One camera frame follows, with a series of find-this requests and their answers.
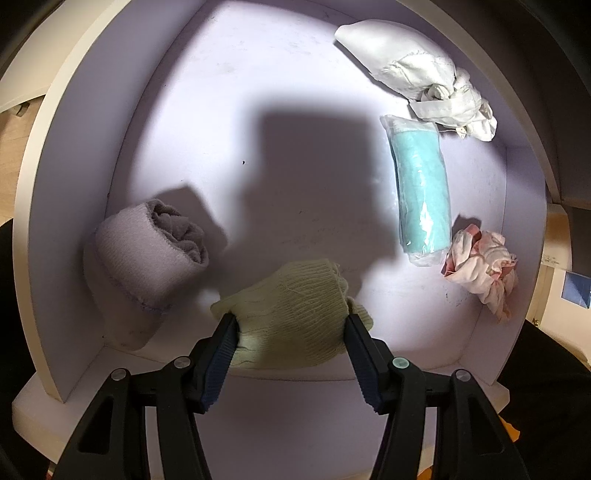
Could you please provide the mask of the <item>pale green knit sock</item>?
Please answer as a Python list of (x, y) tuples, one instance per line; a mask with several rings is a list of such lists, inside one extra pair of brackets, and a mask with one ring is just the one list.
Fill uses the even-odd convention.
[(231, 366), (245, 370), (315, 367), (345, 352), (346, 318), (372, 329), (367, 309), (349, 296), (339, 265), (328, 259), (294, 261), (256, 284), (211, 305), (217, 320), (235, 315), (238, 348)]

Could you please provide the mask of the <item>pink garment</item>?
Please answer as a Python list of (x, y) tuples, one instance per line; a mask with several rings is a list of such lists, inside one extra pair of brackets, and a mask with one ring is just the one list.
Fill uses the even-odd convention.
[(507, 298), (518, 284), (518, 259), (505, 243), (502, 234), (470, 224), (454, 236), (443, 268), (447, 280), (476, 295), (499, 322), (511, 317)]

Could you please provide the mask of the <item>teal cloth in plastic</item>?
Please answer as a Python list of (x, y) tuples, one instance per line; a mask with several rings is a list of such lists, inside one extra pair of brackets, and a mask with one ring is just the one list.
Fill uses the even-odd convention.
[(440, 134), (431, 122), (384, 115), (396, 171), (400, 242), (418, 267), (442, 265), (452, 240), (451, 202)]

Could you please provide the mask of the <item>white crumpled cloth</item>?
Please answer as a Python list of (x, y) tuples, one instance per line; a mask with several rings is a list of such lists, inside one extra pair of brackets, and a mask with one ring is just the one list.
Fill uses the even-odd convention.
[(335, 40), (375, 80), (404, 96), (417, 118), (462, 138), (490, 142), (495, 137), (498, 122), (489, 101), (473, 86), (470, 74), (423, 33), (370, 19), (342, 25)]

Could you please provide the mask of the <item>lavender sock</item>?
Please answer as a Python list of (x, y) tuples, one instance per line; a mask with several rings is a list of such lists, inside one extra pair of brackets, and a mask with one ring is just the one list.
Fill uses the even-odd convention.
[(105, 219), (84, 246), (83, 273), (110, 342), (143, 348), (208, 263), (204, 230), (158, 199)]

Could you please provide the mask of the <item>white bed drawer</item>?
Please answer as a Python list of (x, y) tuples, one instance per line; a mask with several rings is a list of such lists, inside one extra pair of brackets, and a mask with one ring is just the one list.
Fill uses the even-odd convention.
[[(18, 181), (13, 258), (35, 374), (12, 405), (17, 433), (57, 460), (107, 374), (162, 366), (211, 334), (209, 307), (294, 260), (339, 264), (374, 334), (419, 367), (499, 381), (533, 293), (548, 168), (530, 122), (488, 56), (411, 1), (114, 1), (59, 69)], [(468, 70), (499, 127), (491, 142), (447, 134), (452, 217), (506, 236), (519, 259), (511, 319), (498, 323), (398, 237), (394, 163), (380, 119), (405, 101), (370, 76), (335, 30), (365, 19), (417, 29)], [(211, 265), (147, 345), (111, 347), (82, 273), (107, 216), (158, 197), (205, 233)]]

